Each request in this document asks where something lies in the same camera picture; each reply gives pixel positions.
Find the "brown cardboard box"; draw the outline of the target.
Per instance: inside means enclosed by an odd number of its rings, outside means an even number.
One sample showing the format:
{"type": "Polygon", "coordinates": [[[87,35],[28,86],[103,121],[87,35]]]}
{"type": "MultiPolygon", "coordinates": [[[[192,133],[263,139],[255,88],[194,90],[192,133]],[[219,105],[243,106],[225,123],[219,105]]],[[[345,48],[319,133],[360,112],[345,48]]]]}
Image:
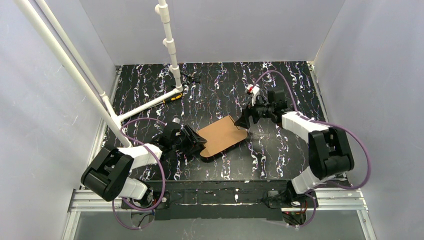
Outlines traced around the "brown cardboard box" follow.
{"type": "Polygon", "coordinates": [[[234,119],[228,115],[197,131],[206,140],[200,152],[202,158],[213,157],[233,145],[245,140],[248,131],[235,125],[234,119]]]}

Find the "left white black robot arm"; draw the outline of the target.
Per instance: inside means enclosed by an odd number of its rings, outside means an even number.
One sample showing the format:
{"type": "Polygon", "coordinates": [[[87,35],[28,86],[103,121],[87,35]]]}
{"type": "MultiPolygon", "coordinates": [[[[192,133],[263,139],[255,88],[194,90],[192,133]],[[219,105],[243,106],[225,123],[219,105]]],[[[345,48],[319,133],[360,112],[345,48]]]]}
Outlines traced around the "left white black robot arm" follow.
{"type": "Polygon", "coordinates": [[[145,145],[103,147],[82,174],[80,182],[107,202],[124,197],[147,208],[154,203],[154,190],[144,181],[131,178],[131,170],[154,165],[169,152],[196,154],[206,143],[207,140],[190,126],[168,122],[162,133],[145,145]]]}

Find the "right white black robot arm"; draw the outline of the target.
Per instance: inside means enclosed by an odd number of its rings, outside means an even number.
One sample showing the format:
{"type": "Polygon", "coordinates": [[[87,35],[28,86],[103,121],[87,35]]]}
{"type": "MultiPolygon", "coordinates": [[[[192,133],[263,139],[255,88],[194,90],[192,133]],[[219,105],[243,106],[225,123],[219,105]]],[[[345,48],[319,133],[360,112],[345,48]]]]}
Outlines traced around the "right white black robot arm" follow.
{"type": "Polygon", "coordinates": [[[250,84],[245,92],[251,99],[234,123],[235,126],[249,129],[251,123],[270,119],[308,145],[308,167],[291,179],[284,191],[267,197],[268,200],[280,198],[286,202],[297,201],[311,189],[354,168],[354,158],[345,130],[312,122],[288,106],[282,90],[268,90],[267,98],[264,98],[259,94],[259,87],[250,84]]]}

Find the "black pliers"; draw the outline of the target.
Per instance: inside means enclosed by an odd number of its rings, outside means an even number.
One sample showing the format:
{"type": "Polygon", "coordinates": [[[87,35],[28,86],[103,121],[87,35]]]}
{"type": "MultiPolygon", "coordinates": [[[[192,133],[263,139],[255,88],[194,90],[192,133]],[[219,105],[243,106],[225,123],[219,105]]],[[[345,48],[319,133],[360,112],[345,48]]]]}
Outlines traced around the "black pliers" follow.
{"type": "Polygon", "coordinates": [[[184,85],[189,85],[189,84],[194,84],[194,83],[200,83],[201,82],[201,74],[186,74],[186,73],[181,73],[181,75],[184,77],[184,81],[182,82],[182,84],[184,85]]]}

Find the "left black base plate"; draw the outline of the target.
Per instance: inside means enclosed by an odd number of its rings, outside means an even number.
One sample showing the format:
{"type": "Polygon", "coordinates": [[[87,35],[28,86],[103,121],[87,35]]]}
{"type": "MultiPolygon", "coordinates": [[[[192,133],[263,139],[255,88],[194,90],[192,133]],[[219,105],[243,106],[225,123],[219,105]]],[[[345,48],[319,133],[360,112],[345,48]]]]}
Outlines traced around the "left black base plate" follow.
{"type": "Polygon", "coordinates": [[[137,208],[149,208],[156,203],[159,203],[156,207],[157,210],[168,209],[170,207],[171,194],[169,191],[164,192],[164,196],[160,199],[161,191],[150,191],[148,194],[145,194],[144,197],[140,200],[133,200],[128,198],[127,201],[137,208]]]}

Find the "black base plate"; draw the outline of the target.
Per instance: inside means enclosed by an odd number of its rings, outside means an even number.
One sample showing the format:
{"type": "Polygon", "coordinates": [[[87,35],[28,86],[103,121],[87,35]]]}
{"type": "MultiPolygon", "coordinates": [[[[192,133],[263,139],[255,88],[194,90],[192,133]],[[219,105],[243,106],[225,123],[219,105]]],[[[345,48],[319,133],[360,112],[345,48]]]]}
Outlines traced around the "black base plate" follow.
{"type": "Polygon", "coordinates": [[[127,201],[137,208],[149,208],[156,203],[159,203],[156,207],[157,210],[168,209],[170,207],[171,194],[169,191],[164,192],[164,196],[160,199],[161,191],[150,191],[148,194],[145,194],[144,197],[140,200],[133,200],[128,198],[127,201]]]}
{"type": "Polygon", "coordinates": [[[271,209],[281,209],[281,208],[309,208],[319,206],[318,201],[316,200],[316,193],[314,191],[309,193],[309,196],[306,194],[291,194],[285,191],[278,190],[269,190],[260,200],[267,207],[271,209]]]}

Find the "white PVC pipe frame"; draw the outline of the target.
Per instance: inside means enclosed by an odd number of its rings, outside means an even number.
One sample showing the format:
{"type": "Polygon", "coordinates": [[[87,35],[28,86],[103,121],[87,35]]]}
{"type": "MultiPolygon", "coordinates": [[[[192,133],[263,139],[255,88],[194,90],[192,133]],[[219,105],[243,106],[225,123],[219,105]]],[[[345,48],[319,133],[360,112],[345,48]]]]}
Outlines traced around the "white PVC pipe frame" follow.
{"type": "Polygon", "coordinates": [[[171,58],[169,70],[175,86],[169,92],[121,115],[115,113],[108,95],[109,89],[106,88],[106,82],[112,81],[117,75],[116,66],[80,1],[16,0],[15,4],[124,147],[132,146],[131,141],[121,132],[124,120],[183,91],[166,1],[160,0],[155,12],[164,26],[163,44],[171,58]]]}

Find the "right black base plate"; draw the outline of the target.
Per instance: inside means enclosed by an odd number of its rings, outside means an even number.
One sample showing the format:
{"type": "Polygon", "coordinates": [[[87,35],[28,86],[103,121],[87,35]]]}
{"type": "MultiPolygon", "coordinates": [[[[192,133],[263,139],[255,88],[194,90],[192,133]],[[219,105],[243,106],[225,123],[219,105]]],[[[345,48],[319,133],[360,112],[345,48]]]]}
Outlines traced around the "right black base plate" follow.
{"type": "Polygon", "coordinates": [[[306,194],[291,194],[285,191],[278,190],[269,190],[260,200],[267,207],[271,209],[281,209],[281,208],[309,208],[319,206],[318,201],[316,200],[316,193],[314,191],[309,193],[309,196],[306,194]]]}

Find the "aluminium rail frame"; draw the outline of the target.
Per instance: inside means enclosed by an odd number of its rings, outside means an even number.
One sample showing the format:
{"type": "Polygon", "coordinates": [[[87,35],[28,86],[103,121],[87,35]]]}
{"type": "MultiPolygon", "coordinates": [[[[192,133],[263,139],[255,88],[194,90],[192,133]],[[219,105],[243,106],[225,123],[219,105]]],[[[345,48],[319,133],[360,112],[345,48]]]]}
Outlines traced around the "aluminium rail frame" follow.
{"type": "MultiPolygon", "coordinates": [[[[245,87],[264,75],[261,93],[268,88],[291,87],[289,101],[307,117],[323,120],[323,108],[306,61],[182,63],[184,74],[201,75],[200,83],[183,87],[182,99],[139,114],[129,126],[131,137],[148,141],[161,122],[174,117],[193,129],[219,118],[238,118],[247,101],[245,87]]],[[[260,198],[268,190],[281,190],[287,181],[308,166],[306,143],[268,119],[251,126],[247,139],[225,152],[203,160],[174,154],[163,158],[170,206],[158,209],[152,224],[142,213],[121,208],[116,201],[94,199],[86,191],[87,208],[76,213],[74,240],[271,240],[271,239],[363,239],[365,221],[357,214],[365,202],[358,192],[320,190],[317,210],[307,208],[312,222],[299,229],[286,227],[284,210],[268,208],[260,198]]]]}

